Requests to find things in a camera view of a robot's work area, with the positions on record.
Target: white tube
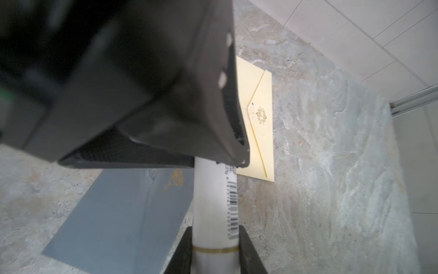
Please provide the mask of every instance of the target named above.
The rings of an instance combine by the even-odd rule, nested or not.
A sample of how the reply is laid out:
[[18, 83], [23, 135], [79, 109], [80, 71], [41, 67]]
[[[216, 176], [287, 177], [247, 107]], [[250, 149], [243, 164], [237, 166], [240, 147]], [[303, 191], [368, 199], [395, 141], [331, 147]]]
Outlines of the white tube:
[[240, 273], [236, 168], [196, 157], [192, 274]]

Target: gold band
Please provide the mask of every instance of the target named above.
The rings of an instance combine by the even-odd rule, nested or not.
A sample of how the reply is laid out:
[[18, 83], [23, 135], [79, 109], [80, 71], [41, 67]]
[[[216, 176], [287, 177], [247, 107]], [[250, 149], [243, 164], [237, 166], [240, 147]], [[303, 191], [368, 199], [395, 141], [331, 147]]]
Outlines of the gold band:
[[193, 251], [198, 251], [198, 252], [202, 252], [202, 253], [231, 253], [231, 252], [237, 252], [239, 251], [239, 246], [235, 246], [235, 247], [227, 247], [227, 248], [202, 248], [202, 247], [197, 247], [197, 246], [192, 246], [192, 250]]

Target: barcode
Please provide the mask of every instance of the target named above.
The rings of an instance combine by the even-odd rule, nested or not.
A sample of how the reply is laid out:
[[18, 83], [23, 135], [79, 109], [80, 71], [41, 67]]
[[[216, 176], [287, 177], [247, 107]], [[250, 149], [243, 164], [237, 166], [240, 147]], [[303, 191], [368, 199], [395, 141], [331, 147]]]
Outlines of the barcode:
[[228, 239], [239, 238], [239, 213], [237, 207], [237, 184], [233, 181], [228, 181], [226, 185], [226, 203], [228, 206], [227, 222], [228, 222]]

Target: gold fleck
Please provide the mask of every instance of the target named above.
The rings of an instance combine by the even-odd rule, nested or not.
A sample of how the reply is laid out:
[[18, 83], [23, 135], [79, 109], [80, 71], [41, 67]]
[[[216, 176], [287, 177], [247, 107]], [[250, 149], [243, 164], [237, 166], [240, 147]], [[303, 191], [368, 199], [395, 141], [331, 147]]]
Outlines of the gold fleck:
[[170, 179], [172, 179], [173, 185], [178, 185], [178, 186], [183, 185], [183, 183], [184, 183], [183, 171], [179, 168], [175, 169], [172, 172]]
[[29, 182], [30, 183], [35, 182], [39, 179], [39, 177], [40, 177], [39, 173], [34, 171], [32, 173], [32, 176], [29, 177]]
[[259, 107], [255, 114], [257, 115], [258, 123], [264, 125], [266, 119], [268, 118], [266, 117], [265, 109], [263, 107]]

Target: gray tile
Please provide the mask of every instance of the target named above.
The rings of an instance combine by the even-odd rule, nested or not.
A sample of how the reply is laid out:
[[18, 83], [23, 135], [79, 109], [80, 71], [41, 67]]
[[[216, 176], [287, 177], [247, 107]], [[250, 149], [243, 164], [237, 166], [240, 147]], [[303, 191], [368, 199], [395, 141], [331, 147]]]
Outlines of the gray tile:
[[360, 81], [394, 61], [323, 0], [303, 0], [285, 26]]
[[193, 198], [193, 174], [102, 171], [43, 254], [91, 274], [159, 273]]
[[300, 0], [250, 0], [254, 5], [284, 25]]
[[391, 42], [397, 36], [408, 30], [410, 27], [420, 22], [423, 18], [428, 16], [434, 10], [438, 8], [437, 0], [424, 0], [419, 3], [415, 8], [394, 22], [381, 34], [377, 35], [374, 40], [382, 46]]
[[371, 37], [389, 27], [421, 0], [328, 0]]
[[438, 214], [412, 213], [422, 274], [438, 273]]
[[438, 83], [438, 11], [394, 39], [385, 48], [429, 86]]
[[426, 106], [429, 114], [430, 123], [432, 126], [433, 136], [435, 138], [435, 145], [438, 143], [438, 102]]
[[438, 159], [424, 109], [393, 119], [411, 212], [438, 213]]
[[397, 61], [362, 81], [374, 88], [388, 102], [395, 102], [427, 88]]

